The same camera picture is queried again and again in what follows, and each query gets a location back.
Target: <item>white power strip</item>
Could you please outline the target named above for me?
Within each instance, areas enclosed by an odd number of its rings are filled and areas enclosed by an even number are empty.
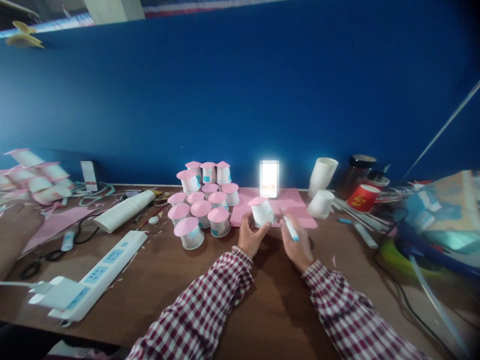
[[[105,257],[82,279],[85,289],[68,305],[65,310],[53,309],[48,316],[79,322],[95,305],[108,286],[112,283],[130,259],[147,239],[143,231],[129,231]]]

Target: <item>black cable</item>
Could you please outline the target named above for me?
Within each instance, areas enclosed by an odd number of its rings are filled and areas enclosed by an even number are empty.
[[[383,267],[382,265],[380,265],[380,263],[377,261],[377,255],[379,254],[380,252],[380,248],[382,247],[382,242],[383,240],[388,236],[388,234],[390,234],[390,232],[398,225],[400,224],[402,221],[404,221],[407,216],[409,215],[409,211],[404,208],[404,207],[399,207],[398,209],[402,209],[402,210],[405,210],[406,214],[405,216],[394,222],[392,224],[392,226],[390,226],[390,228],[388,229],[388,231],[386,233],[384,233],[380,239],[378,240],[379,244],[378,244],[378,248],[377,250],[375,251],[375,253],[373,254],[373,262],[380,268],[382,269],[384,272],[387,273],[388,276],[390,276],[390,278],[393,280],[393,282],[398,286],[398,288],[400,289],[400,292],[403,296],[403,298],[405,299],[405,304],[406,304],[406,307],[408,308],[408,310],[410,310],[410,312],[413,314],[413,316],[420,322],[420,324],[423,325],[423,327],[425,327],[425,329],[428,330],[428,332],[435,338],[436,341],[438,341],[440,343],[440,345],[442,345],[442,347],[446,350],[446,352],[453,358],[453,359],[457,359],[457,357],[455,356],[455,354],[450,350],[450,348],[437,336],[437,334],[420,318],[420,316],[417,315],[417,313],[414,311],[414,309],[412,308],[412,305],[410,305],[410,301],[409,301],[409,298],[407,297],[407,294],[405,293],[405,290],[403,288],[403,286],[399,283],[399,281],[395,278],[395,276],[393,276],[393,274],[388,271],[385,267]]]

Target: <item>person's left hand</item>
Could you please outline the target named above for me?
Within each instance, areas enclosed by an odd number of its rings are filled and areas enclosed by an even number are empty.
[[[247,212],[241,218],[240,236],[238,237],[238,247],[253,259],[259,250],[260,243],[269,232],[272,224],[267,222],[260,229],[255,228],[255,220],[252,212]]]

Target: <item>plaid shirt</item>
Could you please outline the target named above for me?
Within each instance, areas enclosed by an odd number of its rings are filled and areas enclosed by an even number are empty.
[[[223,254],[205,275],[193,281],[175,303],[162,311],[127,358],[211,358],[227,315],[253,283],[252,260],[237,246]],[[302,279],[321,323],[344,359],[425,359],[398,336],[362,293],[338,271],[316,261]]]

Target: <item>scissors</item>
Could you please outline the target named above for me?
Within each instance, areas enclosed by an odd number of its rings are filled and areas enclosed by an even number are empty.
[[[23,269],[23,271],[20,273],[20,279],[27,280],[32,278],[39,273],[40,266],[44,261],[56,262],[60,260],[63,255],[65,255],[65,252],[63,252],[62,250],[54,250],[48,252],[46,255],[42,255],[39,252],[37,252],[36,255],[36,260],[27,265],[27,267]]]

